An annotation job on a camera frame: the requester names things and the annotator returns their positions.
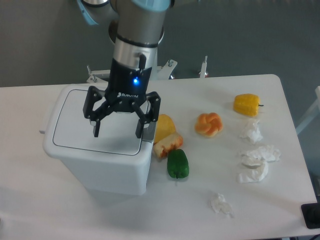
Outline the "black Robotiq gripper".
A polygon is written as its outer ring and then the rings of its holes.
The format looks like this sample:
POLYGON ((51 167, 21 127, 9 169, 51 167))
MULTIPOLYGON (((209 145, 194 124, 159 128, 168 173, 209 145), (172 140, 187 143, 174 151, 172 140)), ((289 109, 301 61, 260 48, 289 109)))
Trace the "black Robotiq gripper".
POLYGON ((130 68, 112 60, 110 78, 105 90, 90 86, 87 90, 83 114, 93 125, 93 135, 99 136, 101 120, 113 112, 132 113, 139 117, 135 135, 141 138, 145 124, 157 122, 161 98, 157 92, 146 94, 152 68, 147 68, 147 59, 140 57, 137 68, 130 68), (105 101, 94 110, 96 102, 105 101), (140 106, 145 101, 150 103, 150 109, 144 113, 140 106))

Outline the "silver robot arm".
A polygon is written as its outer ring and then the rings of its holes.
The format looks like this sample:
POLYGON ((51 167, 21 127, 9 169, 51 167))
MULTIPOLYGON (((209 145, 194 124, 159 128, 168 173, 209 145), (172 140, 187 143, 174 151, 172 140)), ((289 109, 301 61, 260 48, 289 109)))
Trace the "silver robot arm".
POLYGON ((94 137, 99 136, 101 121, 113 112, 137 114, 137 138, 146 124, 158 120, 161 98, 155 91, 147 93, 147 88, 172 4, 171 0, 110 1, 119 19, 108 85, 105 90, 90 86, 83 106, 94 137))

